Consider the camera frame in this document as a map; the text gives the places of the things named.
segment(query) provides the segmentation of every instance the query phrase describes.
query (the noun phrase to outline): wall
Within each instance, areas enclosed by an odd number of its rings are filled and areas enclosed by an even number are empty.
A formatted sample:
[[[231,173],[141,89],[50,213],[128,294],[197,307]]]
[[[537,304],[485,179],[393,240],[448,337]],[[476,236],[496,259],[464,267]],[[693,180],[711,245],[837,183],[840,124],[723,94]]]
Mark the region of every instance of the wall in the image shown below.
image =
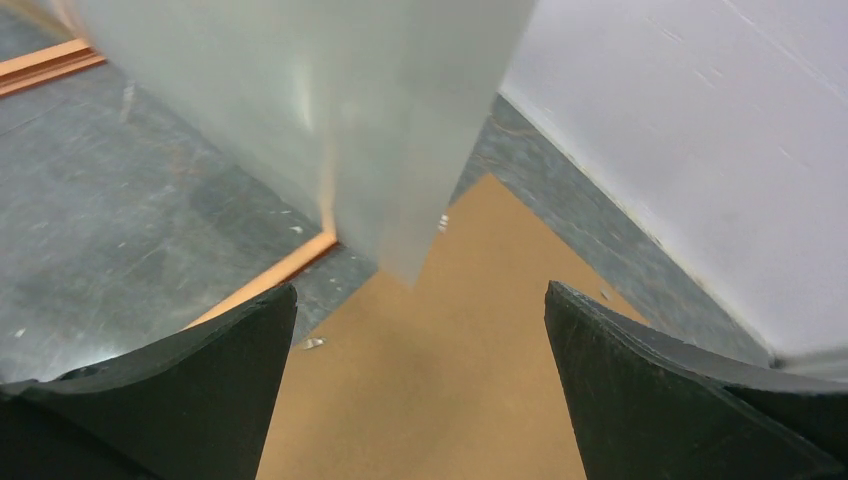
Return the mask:
[[[848,346],[848,2],[540,0],[504,95],[788,364]]]

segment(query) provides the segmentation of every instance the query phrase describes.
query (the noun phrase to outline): plastic sheet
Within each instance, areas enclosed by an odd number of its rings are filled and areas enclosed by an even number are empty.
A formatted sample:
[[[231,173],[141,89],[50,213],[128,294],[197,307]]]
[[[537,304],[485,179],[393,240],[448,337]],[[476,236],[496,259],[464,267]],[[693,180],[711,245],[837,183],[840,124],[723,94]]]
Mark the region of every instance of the plastic sheet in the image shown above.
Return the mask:
[[[533,0],[53,0],[283,200],[412,282]]]

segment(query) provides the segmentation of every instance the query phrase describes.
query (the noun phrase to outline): black plastic part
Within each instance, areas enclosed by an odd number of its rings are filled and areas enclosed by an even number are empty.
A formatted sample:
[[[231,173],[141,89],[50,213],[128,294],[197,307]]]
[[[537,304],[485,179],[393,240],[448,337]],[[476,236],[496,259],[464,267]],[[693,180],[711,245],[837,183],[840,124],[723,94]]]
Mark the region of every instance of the black plastic part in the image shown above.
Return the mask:
[[[296,310],[277,287],[55,381],[0,386],[0,478],[255,478]]]
[[[545,324],[589,480],[848,478],[845,384],[715,355],[557,282]]]

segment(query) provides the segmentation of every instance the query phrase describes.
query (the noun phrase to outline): brown cardboard sheet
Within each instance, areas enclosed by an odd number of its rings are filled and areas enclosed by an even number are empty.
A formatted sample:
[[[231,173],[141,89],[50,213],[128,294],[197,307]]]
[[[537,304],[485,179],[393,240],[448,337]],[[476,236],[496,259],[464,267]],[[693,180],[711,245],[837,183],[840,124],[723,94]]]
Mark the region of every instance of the brown cardboard sheet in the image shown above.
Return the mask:
[[[644,319],[494,177],[448,214],[413,290],[378,273],[292,349],[257,478],[585,478],[547,283]]]

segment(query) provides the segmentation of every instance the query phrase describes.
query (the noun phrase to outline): small debris on floor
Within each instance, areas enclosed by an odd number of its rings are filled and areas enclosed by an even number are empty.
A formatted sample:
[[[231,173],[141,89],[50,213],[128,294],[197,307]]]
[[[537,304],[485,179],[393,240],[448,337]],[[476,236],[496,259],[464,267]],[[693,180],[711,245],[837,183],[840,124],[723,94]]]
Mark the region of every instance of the small debris on floor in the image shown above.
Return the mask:
[[[320,347],[321,345],[324,345],[326,341],[327,339],[324,337],[307,338],[306,341],[303,342],[303,349],[310,350],[316,347]]]

